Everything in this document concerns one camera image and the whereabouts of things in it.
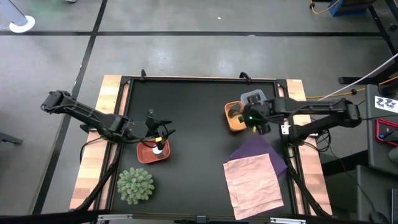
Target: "orange tray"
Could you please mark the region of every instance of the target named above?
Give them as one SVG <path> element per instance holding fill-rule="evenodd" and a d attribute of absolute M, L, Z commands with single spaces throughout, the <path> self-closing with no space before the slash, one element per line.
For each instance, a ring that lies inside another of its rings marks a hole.
<path fill-rule="evenodd" d="M 154 140 L 146 141 L 145 143 L 149 146 L 156 146 L 156 143 Z M 154 152 L 152 152 L 151 147 L 147 147 L 147 146 L 143 145 L 143 143 L 141 143 L 141 142 L 137 145 L 138 161 L 143 164 L 161 161 L 161 160 L 168 158 L 170 155 L 169 140 L 165 141 L 165 146 L 163 148 L 163 152 L 164 152 L 164 157 L 159 158 L 154 154 Z"/>
<path fill-rule="evenodd" d="M 234 116 L 234 117 L 232 117 L 232 118 L 230 118 L 229 116 L 228 116 L 228 112 L 229 112 L 229 110 L 231 109 L 231 107 L 233 107 L 235 104 L 240 104 L 240 106 L 241 106 L 241 109 L 243 110 L 243 103 L 242 102 L 240 102 L 240 101 L 235 101 L 235 102 L 230 102 L 230 103 L 227 103 L 227 104 L 225 104 L 225 107 L 224 107 L 224 109 L 225 109 L 225 116 L 226 116 L 226 119 L 227 119 L 227 121 L 228 121 L 228 125 L 229 125 L 229 128 L 230 128 L 230 130 L 231 131 L 242 131 L 242 130 L 245 130 L 246 129 L 246 125 L 244 124 L 244 123 L 241 123 L 240 121 L 239 121 L 239 115 L 237 115 L 237 116 Z"/>

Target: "wooden table frame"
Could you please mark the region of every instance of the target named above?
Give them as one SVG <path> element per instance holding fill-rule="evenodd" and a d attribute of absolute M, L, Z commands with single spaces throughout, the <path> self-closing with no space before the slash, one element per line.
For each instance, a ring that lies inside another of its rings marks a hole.
<path fill-rule="evenodd" d="M 101 89 L 99 91 L 98 101 L 95 109 L 103 113 L 115 113 L 124 114 L 126 109 L 126 99 L 128 96 L 129 85 L 126 84 L 121 89 L 121 75 L 105 75 Z M 306 100 L 303 83 L 301 80 L 286 80 L 287 92 L 289 97 L 295 100 Z M 121 103 L 116 105 L 118 95 L 121 94 Z M 279 87 L 279 95 L 284 96 L 284 89 Z M 295 115 L 293 117 L 295 124 L 307 124 L 311 122 L 309 115 Z M 89 133 L 87 141 L 98 138 L 98 133 Z M 308 137 L 306 142 L 309 142 L 316 146 L 314 138 Z M 77 176 L 75 188 L 73 190 L 72 200 L 70 202 L 70 208 L 77 208 L 84 199 L 90 194 L 95 185 L 98 183 L 103 170 L 103 161 L 106 152 L 106 141 L 96 141 L 93 144 L 87 145 L 83 154 L 83 159 L 80 164 L 79 173 Z M 108 164 L 113 160 L 116 146 L 111 150 L 111 154 L 108 157 Z M 308 145 L 299 146 L 298 148 L 303 177 L 305 185 L 307 186 L 310 193 L 313 195 L 315 200 L 322 206 L 322 208 L 331 214 L 331 207 L 326 189 L 325 179 L 322 172 L 322 165 L 319 158 L 319 153 Z M 289 148 L 289 152 L 293 155 L 293 149 Z M 296 167 L 295 160 L 292 159 L 294 167 Z M 298 186 L 294 183 L 295 195 L 297 201 L 297 209 L 299 214 L 304 214 L 304 207 L 302 196 Z M 106 206 L 106 199 L 108 198 L 109 192 L 109 181 L 104 186 L 101 193 L 101 200 L 99 201 L 99 208 L 104 209 Z"/>

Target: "green succulent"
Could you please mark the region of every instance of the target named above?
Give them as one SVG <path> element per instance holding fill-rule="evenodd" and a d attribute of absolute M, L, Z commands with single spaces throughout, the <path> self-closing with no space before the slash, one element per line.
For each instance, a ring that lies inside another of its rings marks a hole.
<path fill-rule="evenodd" d="M 148 200 L 155 189 L 152 175 L 143 168 L 130 168 L 130 171 L 123 171 L 119 177 L 118 192 L 122 195 L 121 199 L 129 205 L 137 205 L 138 200 Z"/>

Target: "pink cloth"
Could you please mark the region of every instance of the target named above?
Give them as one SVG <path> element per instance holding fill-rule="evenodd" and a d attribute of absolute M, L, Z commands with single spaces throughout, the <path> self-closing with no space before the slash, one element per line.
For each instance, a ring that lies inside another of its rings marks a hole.
<path fill-rule="evenodd" d="M 235 219 L 284 205 L 268 154 L 229 161 L 224 173 Z"/>

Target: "concrete floor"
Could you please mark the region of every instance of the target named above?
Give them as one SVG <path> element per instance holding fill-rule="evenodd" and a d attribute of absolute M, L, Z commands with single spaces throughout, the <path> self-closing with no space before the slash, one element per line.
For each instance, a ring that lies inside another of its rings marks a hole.
<path fill-rule="evenodd" d="M 380 1 L 377 12 L 390 19 Z M 13 2 L 36 18 L 36 31 L 92 31 L 101 5 L 101 0 Z M 308 0 L 112 0 L 99 31 L 378 32 L 368 12 L 316 16 L 308 5 Z M 326 7 L 317 3 L 319 10 Z M 39 106 L 50 90 L 72 90 L 89 38 L 0 35 L 0 130 L 24 140 L 0 147 L 0 215 L 30 213 L 62 118 Z M 302 79 L 307 96 L 324 95 L 341 88 L 339 76 L 363 76 L 390 56 L 380 37 L 99 36 L 78 100 L 95 106 L 103 75 L 138 75 L 142 68 L 159 76 L 236 77 L 245 71 L 253 78 Z M 350 98 L 359 103 L 364 96 Z M 68 210 L 86 141 L 79 124 L 73 119 L 69 125 L 44 213 Z M 364 124 L 332 129 L 335 154 L 365 150 L 365 129 Z M 331 159 L 328 153 L 321 155 L 323 162 Z"/>

